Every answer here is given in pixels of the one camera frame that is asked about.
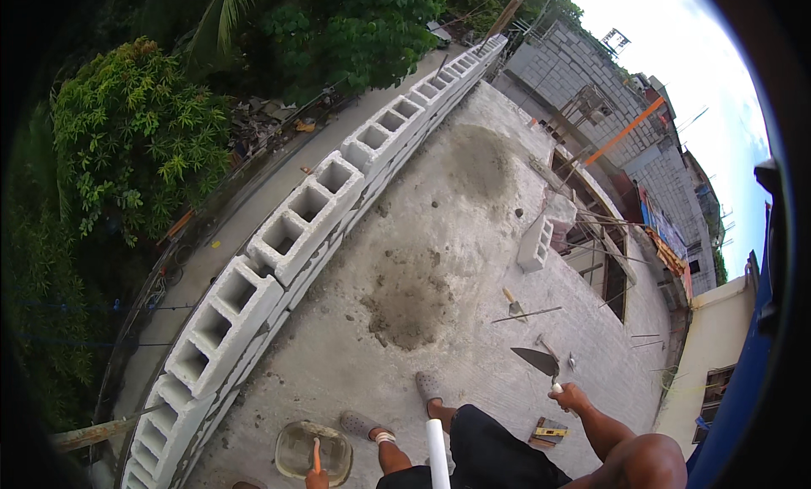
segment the orange handle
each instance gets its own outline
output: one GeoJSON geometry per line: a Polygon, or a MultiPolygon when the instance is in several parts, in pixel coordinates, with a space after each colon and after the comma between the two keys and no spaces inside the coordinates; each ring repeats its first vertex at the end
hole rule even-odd
{"type": "Polygon", "coordinates": [[[320,449],[321,449],[321,440],[319,440],[318,437],[316,437],[316,445],[313,448],[312,456],[313,456],[313,462],[316,465],[315,466],[315,471],[316,471],[317,474],[321,473],[321,456],[320,456],[320,453],[319,453],[320,449]]]}

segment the building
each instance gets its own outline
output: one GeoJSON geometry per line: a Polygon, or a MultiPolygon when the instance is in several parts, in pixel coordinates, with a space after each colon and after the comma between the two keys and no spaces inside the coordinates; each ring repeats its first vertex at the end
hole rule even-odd
{"type": "Polygon", "coordinates": [[[685,156],[673,123],[675,111],[655,76],[629,75],[614,64],[612,51],[600,41],[556,20],[542,37],[525,38],[493,85],[522,109],[538,115],[543,124],[559,128],[559,140],[573,155],[603,148],[651,103],[663,98],[661,106],[587,170],[626,220],[644,222],[638,190],[642,187],[648,207],[656,206],[661,225],[673,228],[668,244],[684,248],[676,254],[689,263],[692,292],[715,288],[713,248],[723,241],[723,227],[714,214],[719,208],[712,206],[717,198],[692,155],[685,156]],[[599,114],[569,109],[587,87],[605,101],[599,114]],[[713,231],[705,211],[715,220],[713,231]]]}
{"type": "Polygon", "coordinates": [[[685,459],[712,427],[735,371],[754,310],[757,273],[747,269],[745,276],[693,298],[678,372],[654,425],[678,442],[685,459]]]}

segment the white pvc pipe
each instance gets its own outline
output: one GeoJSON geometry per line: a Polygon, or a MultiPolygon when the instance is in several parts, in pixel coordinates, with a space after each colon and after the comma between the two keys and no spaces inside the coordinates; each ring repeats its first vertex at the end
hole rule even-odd
{"type": "Polygon", "coordinates": [[[442,421],[432,418],[425,423],[425,430],[428,433],[428,458],[431,460],[431,486],[434,489],[451,489],[442,421]]]}

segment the trowel handle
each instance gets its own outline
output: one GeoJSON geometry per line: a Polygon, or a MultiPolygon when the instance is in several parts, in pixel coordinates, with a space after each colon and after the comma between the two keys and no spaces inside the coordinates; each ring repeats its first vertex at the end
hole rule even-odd
{"type": "MultiPolygon", "coordinates": [[[[552,391],[555,394],[561,394],[561,393],[563,393],[563,387],[561,387],[560,383],[554,382],[552,384],[552,391]]],[[[574,418],[580,418],[580,415],[578,415],[577,412],[574,411],[574,410],[568,410],[567,409],[566,413],[572,413],[574,415],[574,418]]]]}

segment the hand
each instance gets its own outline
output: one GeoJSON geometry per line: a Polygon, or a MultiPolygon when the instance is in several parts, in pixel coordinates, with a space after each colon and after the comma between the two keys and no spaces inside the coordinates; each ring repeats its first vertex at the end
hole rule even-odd
{"type": "Polygon", "coordinates": [[[329,477],[327,476],[327,471],[321,470],[319,473],[316,473],[315,470],[310,470],[307,474],[307,478],[304,479],[304,483],[307,484],[307,489],[328,489],[329,477]]]}
{"type": "Polygon", "coordinates": [[[561,405],[563,411],[574,410],[578,415],[583,415],[583,411],[591,408],[589,398],[574,383],[562,383],[562,393],[548,393],[550,399],[554,399],[561,405]]]}

